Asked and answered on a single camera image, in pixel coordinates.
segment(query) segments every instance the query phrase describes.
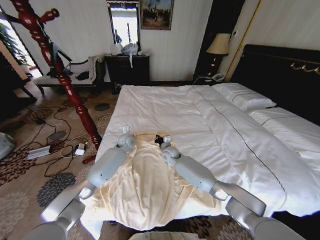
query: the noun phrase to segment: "charger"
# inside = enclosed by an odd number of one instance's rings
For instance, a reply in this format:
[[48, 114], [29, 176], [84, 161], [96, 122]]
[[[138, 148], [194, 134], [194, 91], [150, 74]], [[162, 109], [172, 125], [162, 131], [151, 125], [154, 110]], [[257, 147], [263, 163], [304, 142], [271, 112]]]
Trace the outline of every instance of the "charger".
[[83, 155], [85, 154], [85, 144], [84, 143], [79, 143], [77, 146], [77, 149], [75, 150], [75, 155]]

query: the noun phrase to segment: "floor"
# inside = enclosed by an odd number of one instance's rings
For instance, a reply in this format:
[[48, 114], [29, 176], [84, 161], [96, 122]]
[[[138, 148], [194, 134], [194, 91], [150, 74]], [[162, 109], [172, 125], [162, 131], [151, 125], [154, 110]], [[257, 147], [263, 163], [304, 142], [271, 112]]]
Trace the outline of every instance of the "floor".
[[[93, 163], [84, 165], [82, 160], [96, 154], [87, 134], [69, 142], [86, 131], [63, 88], [45, 87], [45, 95], [42, 96], [32, 81], [25, 87], [37, 101], [16, 116], [0, 122], [0, 132], [10, 134], [16, 141], [13, 152], [0, 160], [0, 240], [23, 239], [41, 224], [40, 214], [44, 208], [67, 186], [86, 177]], [[78, 92], [99, 134], [103, 135], [118, 96], [112, 95], [109, 89], [97, 92], [82, 88]], [[15, 90], [15, 93], [19, 97], [26, 97], [20, 89]], [[78, 143], [87, 143], [84, 156], [61, 157], [69, 156]], [[29, 150], [46, 145], [51, 145], [50, 155], [25, 159]], [[207, 240], [252, 239], [249, 232], [239, 227], [229, 216], [197, 216], [173, 220], [154, 230], [197, 233], [200, 238]], [[106, 221], [100, 239], [128, 240], [136, 232], [117, 222]], [[68, 232], [68, 239], [89, 240], [92, 237], [81, 223], [77, 223]]]

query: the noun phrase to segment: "picture frame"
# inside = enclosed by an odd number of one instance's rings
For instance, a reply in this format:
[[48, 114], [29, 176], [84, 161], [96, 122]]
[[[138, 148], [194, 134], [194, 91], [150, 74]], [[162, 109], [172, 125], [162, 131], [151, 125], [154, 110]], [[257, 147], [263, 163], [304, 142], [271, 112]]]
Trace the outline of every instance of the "picture frame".
[[139, 0], [140, 27], [146, 30], [171, 30], [174, 0]]

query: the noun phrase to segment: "power strip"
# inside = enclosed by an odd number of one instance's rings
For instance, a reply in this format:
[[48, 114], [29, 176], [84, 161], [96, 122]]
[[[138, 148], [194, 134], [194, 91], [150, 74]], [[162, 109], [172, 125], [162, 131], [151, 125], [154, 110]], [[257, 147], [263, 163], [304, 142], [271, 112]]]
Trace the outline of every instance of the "power strip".
[[31, 160], [31, 159], [39, 158], [39, 157], [42, 157], [45, 155], [49, 155], [50, 154], [50, 147], [51, 146], [49, 145], [49, 146], [44, 146], [44, 147], [41, 147], [38, 149], [30, 150], [25, 159]]

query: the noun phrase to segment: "white pillow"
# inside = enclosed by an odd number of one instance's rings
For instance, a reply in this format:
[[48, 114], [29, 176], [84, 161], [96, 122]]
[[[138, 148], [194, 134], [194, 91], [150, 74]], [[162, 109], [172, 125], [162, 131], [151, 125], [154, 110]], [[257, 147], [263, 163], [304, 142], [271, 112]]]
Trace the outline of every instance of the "white pillow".
[[249, 115], [320, 171], [320, 126], [280, 107], [255, 110]]
[[212, 87], [244, 112], [276, 105], [271, 99], [236, 82], [216, 84]]

